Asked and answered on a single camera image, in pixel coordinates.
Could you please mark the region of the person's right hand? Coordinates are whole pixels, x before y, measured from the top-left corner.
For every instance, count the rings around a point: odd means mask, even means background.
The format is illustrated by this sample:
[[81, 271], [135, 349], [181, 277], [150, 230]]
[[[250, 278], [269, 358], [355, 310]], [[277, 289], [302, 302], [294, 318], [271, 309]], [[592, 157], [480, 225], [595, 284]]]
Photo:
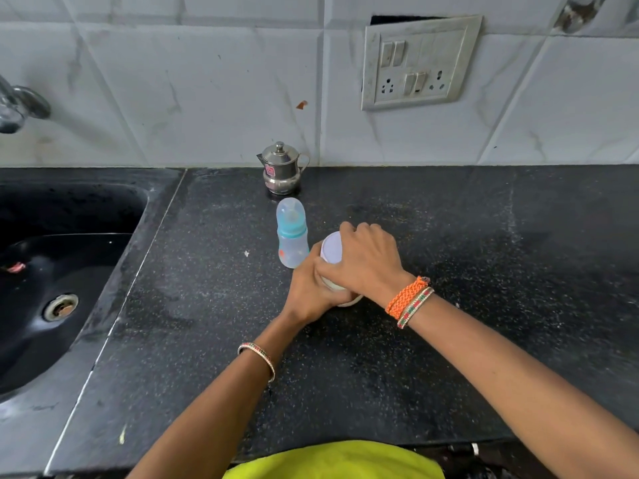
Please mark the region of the person's right hand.
[[317, 273], [355, 294], [386, 307], [416, 277], [403, 269], [394, 237], [378, 224], [356, 227], [343, 222], [339, 228], [342, 257], [331, 264], [315, 258]]

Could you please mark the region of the person's left hand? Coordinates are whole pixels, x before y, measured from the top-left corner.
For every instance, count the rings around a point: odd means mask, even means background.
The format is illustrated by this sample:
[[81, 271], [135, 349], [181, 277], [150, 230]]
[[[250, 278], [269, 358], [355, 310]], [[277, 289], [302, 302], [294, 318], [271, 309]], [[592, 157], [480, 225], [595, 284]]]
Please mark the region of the person's left hand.
[[355, 295], [348, 290], [332, 291], [324, 285], [316, 269], [307, 268], [306, 259], [293, 270], [292, 281], [281, 316], [303, 326], [318, 320], [326, 311], [349, 303]]

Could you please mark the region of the white plastic jar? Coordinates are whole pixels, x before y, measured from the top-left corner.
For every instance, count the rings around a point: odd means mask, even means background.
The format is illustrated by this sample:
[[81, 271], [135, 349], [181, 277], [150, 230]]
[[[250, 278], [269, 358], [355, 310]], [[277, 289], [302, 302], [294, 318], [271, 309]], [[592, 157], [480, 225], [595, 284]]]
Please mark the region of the white plastic jar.
[[[331, 233], [324, 238], [320, 249], [320, 257], [329, 264], [340, 263], [342, 259], [342, 241], [339, 231]], [[332, 291], [344, 290], [343, 287], [336, 285], [325, 277], [321, 279], [324, 285]]]

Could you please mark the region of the person's right forearm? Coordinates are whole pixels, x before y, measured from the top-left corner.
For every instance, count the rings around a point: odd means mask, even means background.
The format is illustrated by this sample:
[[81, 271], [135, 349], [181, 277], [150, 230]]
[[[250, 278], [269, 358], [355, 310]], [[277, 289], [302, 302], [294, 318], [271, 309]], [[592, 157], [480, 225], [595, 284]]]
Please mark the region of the person's right forearm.
[[639, 479], [639, 434], [510, 340], [436, 295], [408, 323], [559, 479]]

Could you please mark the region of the person's left forearm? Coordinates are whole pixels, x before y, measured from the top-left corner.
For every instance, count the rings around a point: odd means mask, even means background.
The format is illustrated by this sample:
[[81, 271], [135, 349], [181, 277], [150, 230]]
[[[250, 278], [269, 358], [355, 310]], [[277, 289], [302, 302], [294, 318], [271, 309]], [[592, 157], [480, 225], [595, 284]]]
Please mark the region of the person's left forearm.
[[220, 479], [274, 378], [274, 367], [244, 349], [145, 453], [126, 479]]

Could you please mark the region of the clear blue baby bottle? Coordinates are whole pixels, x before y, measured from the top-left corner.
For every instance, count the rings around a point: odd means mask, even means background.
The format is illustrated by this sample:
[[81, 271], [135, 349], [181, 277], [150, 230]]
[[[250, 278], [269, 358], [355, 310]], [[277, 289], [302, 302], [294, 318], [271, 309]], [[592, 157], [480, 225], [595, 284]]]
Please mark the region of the clear blue baby bottle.
[[285, 198], [277, 205], [276, 219], [278, 256], [285, 267], [295, 269], [310, 251], [305, 209], [298, 199]]

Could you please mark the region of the orange braided wrist thread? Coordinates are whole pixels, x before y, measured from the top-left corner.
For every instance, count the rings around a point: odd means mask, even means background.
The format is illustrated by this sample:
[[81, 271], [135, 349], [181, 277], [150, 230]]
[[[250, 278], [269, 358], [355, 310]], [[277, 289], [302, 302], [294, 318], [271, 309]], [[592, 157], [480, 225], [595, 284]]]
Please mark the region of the orange braided wrist thread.
[[386, 314], [396, 321], [400, 320], [407, 313], [408, 307], [416, 299], [417, 295], [426, 289], [430, 284], [429, 278], [418, 276], [413, 282], [404, 287], [394, 298], [390, 300], [385, 308]]

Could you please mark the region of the small steel lidded pot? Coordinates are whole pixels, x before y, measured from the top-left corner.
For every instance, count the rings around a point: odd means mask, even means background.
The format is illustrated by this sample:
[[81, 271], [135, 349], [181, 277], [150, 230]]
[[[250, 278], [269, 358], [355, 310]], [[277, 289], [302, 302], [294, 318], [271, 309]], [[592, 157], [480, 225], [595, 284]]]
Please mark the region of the small steel lidded pot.
[[263, 166], [263, 180], [271, 194], [286, 196], [299, 191], [301, 175], [311, 162], [310, 155], [278, 141], [256, 156]]

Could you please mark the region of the red green beaded bangle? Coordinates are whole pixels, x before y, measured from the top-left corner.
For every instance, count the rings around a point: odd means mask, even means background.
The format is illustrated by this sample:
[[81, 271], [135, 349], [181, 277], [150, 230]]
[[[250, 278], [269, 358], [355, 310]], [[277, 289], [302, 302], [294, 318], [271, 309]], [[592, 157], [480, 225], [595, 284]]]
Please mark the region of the red green beaded bangle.
[[427, 286], [420, 290], [406, 308], [400, 314], [397, 320], [397, 327], [403, 330], [409, 323], [414, 314], [424, 304], [424, 302], [434, 293], [434, 289], [431, 286]]

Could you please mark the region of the yellow green shirt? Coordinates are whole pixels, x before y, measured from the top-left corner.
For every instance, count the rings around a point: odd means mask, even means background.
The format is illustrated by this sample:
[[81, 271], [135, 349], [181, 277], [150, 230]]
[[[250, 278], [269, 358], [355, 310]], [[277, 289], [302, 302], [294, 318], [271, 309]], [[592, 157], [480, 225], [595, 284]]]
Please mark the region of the yellow green shirt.
[[395, 445], [352, 440], [283, 451], [230, 468], [222, 479], [445, 479], [432, 459]]

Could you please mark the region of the steel sink drain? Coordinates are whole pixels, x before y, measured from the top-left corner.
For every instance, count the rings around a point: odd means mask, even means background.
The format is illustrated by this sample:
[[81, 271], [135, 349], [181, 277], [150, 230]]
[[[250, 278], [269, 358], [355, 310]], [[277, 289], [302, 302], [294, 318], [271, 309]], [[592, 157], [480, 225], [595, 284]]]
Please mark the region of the steel sink drain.
[[47, 322], [58, 322], [74, 313], [79, 305], [76, 294], [62, 294], [48, 302], [42, 312], [42, 319]]

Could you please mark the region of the black kitchen sink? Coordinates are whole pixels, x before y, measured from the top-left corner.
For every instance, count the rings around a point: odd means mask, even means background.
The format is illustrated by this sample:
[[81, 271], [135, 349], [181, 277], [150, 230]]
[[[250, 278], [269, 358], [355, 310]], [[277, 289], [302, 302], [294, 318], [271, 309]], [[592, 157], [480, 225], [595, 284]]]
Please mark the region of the black kitchen sink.
[[[12, 394], [68, 352], [147, 206], [124, 184], [0, 184], [0, 396]], [[42, 312], [62, 294], [79, 305], [62, 321]]]

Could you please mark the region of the white wall switch socket panel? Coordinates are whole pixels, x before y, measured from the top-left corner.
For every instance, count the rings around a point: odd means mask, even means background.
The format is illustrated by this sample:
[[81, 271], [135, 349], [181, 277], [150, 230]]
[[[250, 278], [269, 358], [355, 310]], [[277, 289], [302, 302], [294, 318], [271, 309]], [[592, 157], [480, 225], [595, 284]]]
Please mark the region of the white wall switch socket panel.
[[366, 27], [361, 110], [456, 101], [483, 21], [469, 15]]

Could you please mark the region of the steel wall tap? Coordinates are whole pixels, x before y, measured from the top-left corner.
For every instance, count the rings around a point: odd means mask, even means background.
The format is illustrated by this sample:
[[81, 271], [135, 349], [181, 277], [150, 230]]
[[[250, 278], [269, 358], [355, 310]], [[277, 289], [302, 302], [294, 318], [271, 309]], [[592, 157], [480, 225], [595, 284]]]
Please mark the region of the steel wall tap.
[[0, 75], [0, 134], [15, 134], [29, 118], [48, 120], [51, 114], [44, 96], [28, 87], [11, 85]]

